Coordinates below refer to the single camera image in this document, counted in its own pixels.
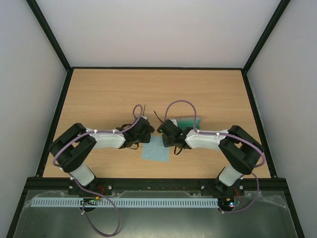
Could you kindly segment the grey glasses case green inside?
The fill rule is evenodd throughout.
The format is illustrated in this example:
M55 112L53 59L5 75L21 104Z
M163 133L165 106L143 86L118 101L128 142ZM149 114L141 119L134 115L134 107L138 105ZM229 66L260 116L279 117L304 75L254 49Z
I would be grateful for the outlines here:
M200 129L200 122L202 121L201 117L196 118L196 129ZM176 122L179 128L184 130L187 127L193 127L194 125L194 117L180 117L176 118Z

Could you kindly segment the light blue cleaning cloth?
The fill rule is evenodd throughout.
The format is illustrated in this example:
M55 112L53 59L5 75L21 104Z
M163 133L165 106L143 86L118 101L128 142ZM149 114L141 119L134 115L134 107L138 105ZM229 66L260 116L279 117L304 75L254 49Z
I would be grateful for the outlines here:
M141 158L144 160L168 162L169 148L164 147L161 136L151 136L149 143L144 143Z

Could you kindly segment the black round sunglasses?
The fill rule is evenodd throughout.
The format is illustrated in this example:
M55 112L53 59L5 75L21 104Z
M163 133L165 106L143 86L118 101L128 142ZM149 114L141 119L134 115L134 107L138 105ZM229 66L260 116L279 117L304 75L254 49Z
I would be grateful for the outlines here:
M142 116L145 116L145 110L146 110L146 104L144 104L144 106L143 106ZM159 116L157 115L156 111L154 111L154 114L155 114L155 116L157 117L157 119L158 119L161 123L163 123L163 120L161 120L161 119L159 118Z

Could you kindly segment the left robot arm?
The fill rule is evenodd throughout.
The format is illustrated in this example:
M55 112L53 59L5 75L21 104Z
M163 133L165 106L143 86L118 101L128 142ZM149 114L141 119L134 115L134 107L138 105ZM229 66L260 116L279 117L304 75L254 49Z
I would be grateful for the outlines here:
M132 124L125 124L112 130L92 130L81 123L75 123L49 148L53 165L71 175L82 186L88 186L96 176L85 164L85 159L94 149L124 149L140 143L149 143L155 129L149 121L140 117Z

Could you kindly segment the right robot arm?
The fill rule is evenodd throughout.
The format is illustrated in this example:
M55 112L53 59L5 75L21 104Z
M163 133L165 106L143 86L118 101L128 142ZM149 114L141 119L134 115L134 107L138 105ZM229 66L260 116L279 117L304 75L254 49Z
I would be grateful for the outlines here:
M266 162L263 147L237 125L221 131L199 130L195 127L181 129L167 119L157 131L162 134L164 147L221 151L229 162L215 180L215 187L221 194L227 194L238 179L250 175L254 168Z

